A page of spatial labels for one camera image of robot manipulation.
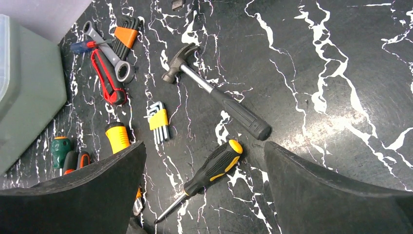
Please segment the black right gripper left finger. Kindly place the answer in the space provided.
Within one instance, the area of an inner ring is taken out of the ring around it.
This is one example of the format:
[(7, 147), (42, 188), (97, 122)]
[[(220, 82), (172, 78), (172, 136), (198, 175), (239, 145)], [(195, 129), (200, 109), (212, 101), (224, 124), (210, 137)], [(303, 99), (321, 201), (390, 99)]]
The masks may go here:
[(126, 233), (146, 158), (139, 141), (67, 175), (1, 190), (1, 233)]

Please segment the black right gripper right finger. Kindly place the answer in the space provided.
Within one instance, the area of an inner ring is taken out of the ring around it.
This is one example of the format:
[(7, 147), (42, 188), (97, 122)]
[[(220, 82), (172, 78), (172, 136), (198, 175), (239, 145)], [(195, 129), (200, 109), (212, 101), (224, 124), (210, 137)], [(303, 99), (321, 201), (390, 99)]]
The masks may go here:
[(269, 185), (284, 234), (410, 234), (413, 194), (360, 182), (268, 141)]

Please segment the black orange pliers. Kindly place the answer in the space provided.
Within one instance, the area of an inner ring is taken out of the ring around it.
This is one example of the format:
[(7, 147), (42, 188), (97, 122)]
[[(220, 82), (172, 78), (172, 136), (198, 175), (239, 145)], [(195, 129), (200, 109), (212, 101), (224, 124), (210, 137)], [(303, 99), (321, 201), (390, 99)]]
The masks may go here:
[(69, 174), (77, 169), (90, 165), (91, 157), (86, 151), (80, 153), (76, 151), (69, 151), (63, 165), (63, 174)]

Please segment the black yellow screwdriver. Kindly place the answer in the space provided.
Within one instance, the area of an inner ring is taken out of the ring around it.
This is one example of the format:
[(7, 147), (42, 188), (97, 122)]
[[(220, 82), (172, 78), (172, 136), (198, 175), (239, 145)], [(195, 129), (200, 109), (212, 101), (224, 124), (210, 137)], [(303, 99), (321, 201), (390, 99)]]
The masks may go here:
[(154, 224), (163, 220), (180, 202), (195, 196), (202, 188), (210, 186), (213, 181), (230, 171), (240, 160), (242, 153), (241, 144), (233, 139), (217, 147), (194, 177), (184, 184), (182, 194), (154, 221)]

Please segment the grey green tool box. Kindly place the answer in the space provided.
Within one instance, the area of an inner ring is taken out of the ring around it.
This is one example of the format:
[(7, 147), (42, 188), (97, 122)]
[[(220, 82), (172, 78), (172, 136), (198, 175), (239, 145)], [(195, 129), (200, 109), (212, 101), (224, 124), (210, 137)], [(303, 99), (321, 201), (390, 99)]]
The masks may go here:
[(1, 15), (1, 174), (20, 158), (66, 101), (58, 45)]

